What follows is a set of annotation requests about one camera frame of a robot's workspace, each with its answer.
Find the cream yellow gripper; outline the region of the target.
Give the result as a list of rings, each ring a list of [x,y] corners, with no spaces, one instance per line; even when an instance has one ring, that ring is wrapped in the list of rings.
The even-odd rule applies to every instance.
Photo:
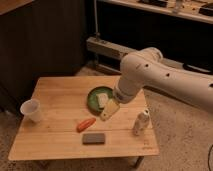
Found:
[[[112,115],[114,115],[120,109],[119,103],[115,99],[110,99],[105,105],[100,119],[102,121],[108,120]]]

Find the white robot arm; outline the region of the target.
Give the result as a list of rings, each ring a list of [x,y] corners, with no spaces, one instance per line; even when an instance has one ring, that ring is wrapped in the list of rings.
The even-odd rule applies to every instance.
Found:
[[[168,93],[188,104],[213,113],[213,76],[162,63],[163,55],[154,47],[134,51],[122,58],[121,76],[100,117],[108,120],[119,110],[119,104],[131,102],[144,87]]]

